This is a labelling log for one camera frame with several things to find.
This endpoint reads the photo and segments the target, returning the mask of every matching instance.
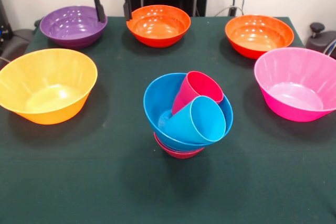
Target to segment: table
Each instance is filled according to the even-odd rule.
[[[77,116],[42,126],[0,109],[0,223],[335,223],[336,113],[295,123],[271,112],[227,21],[193,18],[182,41],[155,49],[109,18],[81,50],[99,77]],[[38,31],[28,51],[48,47]],[[225,139],[178,160],[155,142],[142,99],[156,77],[189,70],[218,81],[235,117]]]

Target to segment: plastic cup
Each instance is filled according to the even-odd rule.
[[[221,87],[214,79],[202,72],[191,71],[184,78],[181,88],[175,97],[172,109],[173,115],[200,95],[210,97],[217,104],[224,98]]]
[[[209,97],[200,96],[173,115],[164,132],[185,143],[215,143],[225,133],[225,118],[218,104]]]

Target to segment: black knob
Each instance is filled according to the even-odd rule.
[[[325,26],[322,23],[314,22],[310,24],[310,29],[312,30],[313,33],[318,34],[325,29]]]

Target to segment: plastic bowl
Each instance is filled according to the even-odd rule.
[[[97,67],[69,49],[23,55],[0,71],[0,105],[38,124],[75,116],[97,80]]]
[[[204,150],[204,148],[201,148],[199,150],[195,150],[195,151],[192,151],[192,152],[177,152],[177,151],[174,151],[174,150],[171,150],[169,148],[167,148],[166,146],[164,146],[160,139],[158,138],[158,136],[154,133],[154,138],[156,140],[156,142],[158,143],[158,145],[165,151],[167,152],[169,155],[171,155],[172,157],[175,157],[175,158],[179,158],[179,159],[186,159],[186,158],[191,158],[195,155],[197,155],[198,153],[200,153],[202,150]]]
[[[127,27],[138,41],[150,47],[168,47],[187,32],[191,19],[173,6],[149,5],[132,12]]]
[[[244,15],[231,19],[225,33],[233,48],[241,55],[258,59],[276,48],[288,47],[294,40],[294,32],[277,18]]]
[[[41,32],[56,44],[71,49],[88,47],[103,33],[107,25],[97,19],[96,9],[89,6],[68,6],[45,16]]]
[[[281,48],[261,56],[254,68],[267,105],[296,122],[336,110],[336,60],[304,48]]]
[[[186,73],[169,73],[158,77],[149,84],[143,97],[144,110],[153,131],[166,147],[178,152],[191,152],[212,144],[184,143],[169,137],[162,131],[165,121],[172,116],[173,102],[185,76]],[[226,96],[224,96],[219,107],[222,109],[225,117],[225,137],[233,123],[232,107]]]

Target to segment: blue bowl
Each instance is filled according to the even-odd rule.
[[[161,143],[168,148],[179,152],[190,152],[212,144],[184,143],[167,136],[162,131],[165,122],[172,116],[173,102],[180,90],[185,76],[186,73],[169,73],[160,76],[149,84],[143,97],[143,107],[153,131],[156,133]],[[226,130],[224,136],[226,136],[233,123],[232,107],[226,96],[224,96],[219,107],[223,111],[225,117]]]

